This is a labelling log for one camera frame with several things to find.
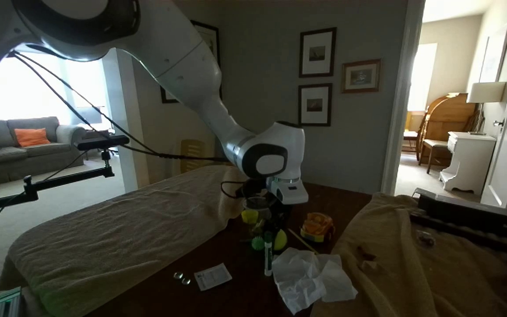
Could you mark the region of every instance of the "white tissue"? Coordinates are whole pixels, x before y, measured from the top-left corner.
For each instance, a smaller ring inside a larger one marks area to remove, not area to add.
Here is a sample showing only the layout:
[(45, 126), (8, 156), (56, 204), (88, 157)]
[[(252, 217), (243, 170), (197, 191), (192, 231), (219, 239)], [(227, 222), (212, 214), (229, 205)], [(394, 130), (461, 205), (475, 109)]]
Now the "white tissue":
[(273, 277), (285, 305), (296, 314), (318, 299), (348, 301), (357, 295), (339, 255), (290, 247), (273, 261)]

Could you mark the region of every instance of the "ceiling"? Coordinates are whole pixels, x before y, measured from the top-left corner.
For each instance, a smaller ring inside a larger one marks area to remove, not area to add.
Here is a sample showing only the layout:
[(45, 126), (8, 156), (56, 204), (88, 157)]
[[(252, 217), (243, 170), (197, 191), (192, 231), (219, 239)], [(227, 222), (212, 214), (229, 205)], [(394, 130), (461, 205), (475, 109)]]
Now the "ceiling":
[(493, 0), (426, 0), (422, 22), (483, 14)]

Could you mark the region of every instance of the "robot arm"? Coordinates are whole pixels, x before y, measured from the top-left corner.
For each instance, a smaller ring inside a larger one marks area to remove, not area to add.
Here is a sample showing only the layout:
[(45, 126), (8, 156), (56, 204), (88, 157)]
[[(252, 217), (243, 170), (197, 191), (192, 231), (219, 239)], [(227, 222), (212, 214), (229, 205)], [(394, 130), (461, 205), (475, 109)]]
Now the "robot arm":
[(267, 179), (282, 203), (304, 203), (300, 179), (304, 131), (276, 122), (255, 135), (239, 126), (219, 97), (221, 72), (191, 22), (167, 0), (0, 0), (0, 60), (18, 44), (34, 44), (77, 61), (111, 48), (131, 54), (220, 139), (227, 158), (248, 177)]

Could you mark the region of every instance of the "beige towel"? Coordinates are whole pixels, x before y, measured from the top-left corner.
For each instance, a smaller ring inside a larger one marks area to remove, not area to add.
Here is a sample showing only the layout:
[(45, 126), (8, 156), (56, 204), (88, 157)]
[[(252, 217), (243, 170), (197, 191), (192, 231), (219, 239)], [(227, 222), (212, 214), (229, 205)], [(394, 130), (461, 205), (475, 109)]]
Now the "beige towel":
[(26, 281), (51, 315), (83, 316), (224, 229), (241, 201), (220, 182), (239, 180), (207, 166), (38, 225), (10, 247), (0, 289)]
[[(373, 196), (332, 251), (359, 294), (347, 302), (317, 302), (312, 317), (507, 316), (505, 255), (414, 225), (411, 210), (416, 201), (408, 196)], [(435, 246), (418, 243), (416, 229), (431, 233)], [(374, 263), (364, 264), (356, 250), (362, 244), (377, 256)]]

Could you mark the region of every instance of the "framed picture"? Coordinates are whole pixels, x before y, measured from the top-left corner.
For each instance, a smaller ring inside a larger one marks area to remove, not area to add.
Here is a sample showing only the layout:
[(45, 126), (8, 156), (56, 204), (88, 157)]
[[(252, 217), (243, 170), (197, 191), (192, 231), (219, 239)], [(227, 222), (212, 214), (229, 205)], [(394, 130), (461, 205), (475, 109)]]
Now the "framed picture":
[(381, 60), (346, 63), (342, 67), (342, 93), (378, 92)]
[(298, 87), (298, 124), (330, 126), (332, 117), (332, 84)]
[[(216, 26), (209, 26), (209, 24), (197, 22), (191, 20), (191, 24), (195, 26), (195, 30), (199, 32), (203, 41), (207, 44), (207, 46), (213, 52), (213, 56), (217, 59), (220, 66), (220, 40), (219, 40), (219, 32)], [(220, 99), (222, 99), (222, 86), (220, 86)]]
[(300, 34), (299, 77), (334, 75), (336, 29), (314, 30)]
[(162, 103), (177, 103), (177, 99), (174, 96), (171, 96), (169, 92), (167, 92), (162, 86), (159, 87), (162, 94)]
[(485, 57), (482, 60), (478, 82), (495, 82), (502, 71), (503, 58), (507, 48), (507, 24), (489, 36), (486, 41)]

